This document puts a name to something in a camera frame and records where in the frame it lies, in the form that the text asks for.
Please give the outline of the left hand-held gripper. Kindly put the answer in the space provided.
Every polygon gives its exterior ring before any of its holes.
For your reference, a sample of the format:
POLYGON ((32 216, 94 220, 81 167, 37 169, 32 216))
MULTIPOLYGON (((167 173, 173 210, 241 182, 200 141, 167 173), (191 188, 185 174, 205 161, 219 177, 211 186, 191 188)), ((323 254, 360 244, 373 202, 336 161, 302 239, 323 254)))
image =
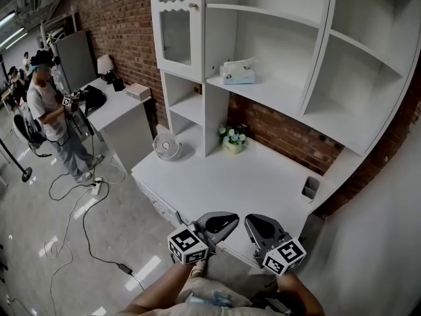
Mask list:
POLYGON ((216 246, 238 226, 235 213, 217 211, 204 214, 189 224, 182 223, 168 240, 168 249, 181 264, 187 265, 208 259, 216 253, 216 246))

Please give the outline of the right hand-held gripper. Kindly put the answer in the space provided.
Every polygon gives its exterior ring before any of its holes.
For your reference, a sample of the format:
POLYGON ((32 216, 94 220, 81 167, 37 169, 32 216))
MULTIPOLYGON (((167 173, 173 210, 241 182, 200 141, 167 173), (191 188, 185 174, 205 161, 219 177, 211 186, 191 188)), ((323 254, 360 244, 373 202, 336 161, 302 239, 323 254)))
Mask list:
POLYGON ((256 247, 253 258, 262 270, 284 275, 296 268, 306 256, 297 238, 292 238, 281 224, 265 215, 248 214, 244 225, 256 247))

